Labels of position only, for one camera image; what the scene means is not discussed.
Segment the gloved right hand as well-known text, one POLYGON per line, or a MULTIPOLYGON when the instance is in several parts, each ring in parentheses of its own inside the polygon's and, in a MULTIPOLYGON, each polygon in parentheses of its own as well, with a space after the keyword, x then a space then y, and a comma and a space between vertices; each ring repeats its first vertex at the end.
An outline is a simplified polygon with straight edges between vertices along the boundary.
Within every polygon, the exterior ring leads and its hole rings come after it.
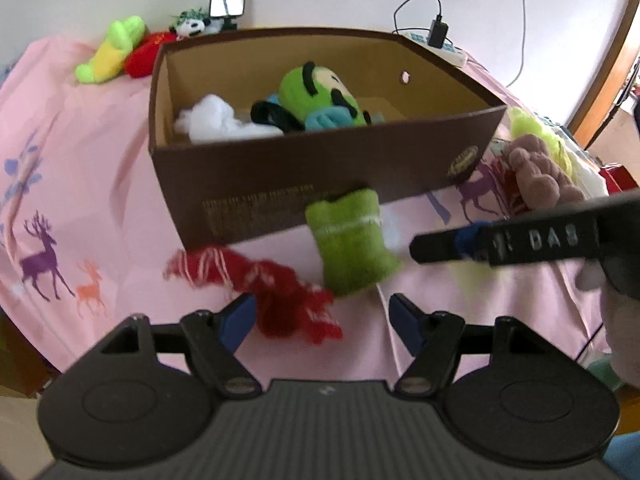
POLYGON ((597 261, 584 263, 576 285, 583 292, 600 289, 601 318, 612 353, 612 369, 625 384, 639 388, 639 301, 621 294, 597 261))

